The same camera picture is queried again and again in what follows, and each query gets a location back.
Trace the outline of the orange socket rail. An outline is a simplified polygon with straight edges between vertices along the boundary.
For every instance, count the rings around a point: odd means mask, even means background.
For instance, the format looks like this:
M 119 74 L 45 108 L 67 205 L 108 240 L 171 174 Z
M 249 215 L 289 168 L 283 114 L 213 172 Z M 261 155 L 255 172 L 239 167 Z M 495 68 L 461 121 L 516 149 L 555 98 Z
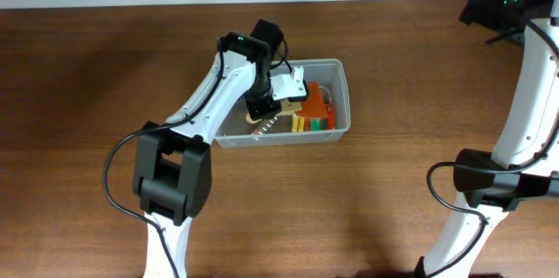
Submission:
M 279 117 L 275 115 L 271 119 L 255 121 L 254 124 L 256 125 L 256 127 L 253 129 L 252 134 L 257 136 L 264 135 L 272 128 L 272 126 L 276 123 L 278 119 Z

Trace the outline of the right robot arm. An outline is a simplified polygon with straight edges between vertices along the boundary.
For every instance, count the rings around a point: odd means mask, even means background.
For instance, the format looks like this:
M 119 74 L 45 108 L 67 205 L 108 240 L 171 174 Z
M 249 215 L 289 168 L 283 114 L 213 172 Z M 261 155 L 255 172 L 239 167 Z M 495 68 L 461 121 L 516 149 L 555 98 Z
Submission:
M 427 171 L 431 195 L 451 210 L 414 276 L 467 277 L 495 227 L 522 201 L 558 196 L 558 0 L 466 0 L 460 22 L 520 38 L 521 72 L 493 150 L 461 150 Z

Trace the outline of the red black cutting pliers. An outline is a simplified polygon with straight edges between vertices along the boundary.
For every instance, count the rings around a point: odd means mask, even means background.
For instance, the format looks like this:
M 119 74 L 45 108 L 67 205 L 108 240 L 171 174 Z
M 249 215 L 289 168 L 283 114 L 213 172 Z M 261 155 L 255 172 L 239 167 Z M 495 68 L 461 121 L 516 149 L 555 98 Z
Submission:
M 335 129 L 335 107 L 329 103 L 326 105 L 328 111 L 328 130 Z

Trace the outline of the clear plastic container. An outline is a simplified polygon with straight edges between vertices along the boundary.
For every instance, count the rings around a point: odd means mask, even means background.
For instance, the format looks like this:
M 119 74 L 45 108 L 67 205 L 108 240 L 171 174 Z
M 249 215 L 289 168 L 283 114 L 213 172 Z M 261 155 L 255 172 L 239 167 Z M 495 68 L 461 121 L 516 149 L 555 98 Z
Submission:
M 290 62 L 293 67 L 304 68 L 304 79 L 315 82 L 323 92 L 323 99 L 332 106 L 334 127 L 328 128 L 326 120 L 319 130 L 293 131 L 293 117 L 281 116 L 263 134 L 256 135 L 258 123 L 250 124 L 245 117 L 248 110 L 244 98 L 237 100 L 219 128 L 215 140 L 223 148 L 261 147 L 302 143 L 333 142 L 342 138 L 350 128 L 351 113 L 349 90 L 343 65 L 337 59 L 303 59 Z

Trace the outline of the clear case of coloured bits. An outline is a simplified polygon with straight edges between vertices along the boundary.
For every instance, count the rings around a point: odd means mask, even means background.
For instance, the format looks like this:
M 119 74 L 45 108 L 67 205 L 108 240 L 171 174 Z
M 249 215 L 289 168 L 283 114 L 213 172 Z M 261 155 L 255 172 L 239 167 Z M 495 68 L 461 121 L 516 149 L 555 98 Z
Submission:
M 333 98 L 331 96 L 331 93 L 329 92 L 329 90 L 320 85 L 320 90 L 322 93 L 322 99 L 324 100 L 324 102 L 327 104 L 331 103 L 333 106 Z M 293 116 L 293 121 L 292 121 L 292 131 L 293 132 L 303 132 L 303 131 L 321 131 L 321 130 L 328 130 L 328 118 L 305 118 L 305 117 L 299 117 L 294 115 Z

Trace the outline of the orange scraper wooden handle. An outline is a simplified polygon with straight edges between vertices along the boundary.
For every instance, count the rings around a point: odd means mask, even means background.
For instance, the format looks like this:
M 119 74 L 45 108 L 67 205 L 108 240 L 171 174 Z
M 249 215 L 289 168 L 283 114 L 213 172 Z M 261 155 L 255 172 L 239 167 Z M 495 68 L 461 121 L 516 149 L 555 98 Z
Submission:
M 276 116 L 296 115 L 305 118 L 328 118 L 328 109 L 322 99 L 319 84 L 311 81 L 307 84 L 307 88 L 310 94 L 305 101 L 282 101 L 281 111 Z

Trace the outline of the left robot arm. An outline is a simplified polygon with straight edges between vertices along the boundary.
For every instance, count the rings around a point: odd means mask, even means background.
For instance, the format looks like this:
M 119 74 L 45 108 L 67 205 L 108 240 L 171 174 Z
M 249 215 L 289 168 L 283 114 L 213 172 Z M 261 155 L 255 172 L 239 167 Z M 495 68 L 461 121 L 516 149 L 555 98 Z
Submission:
M 282 30 L 263 19 L 249 35 L 227 33 L 187 102 L 164 124 L 143 126 L 132 187 L 148 223 L 145 276 L 186 276 L 190 225 L 210 194 L 210 146 L 237 101 L 245 101 L 250 119 L 264 121 L 278 115 L 283 102 L 307 99 L 303 68 L 270 74 L 284 42 Z

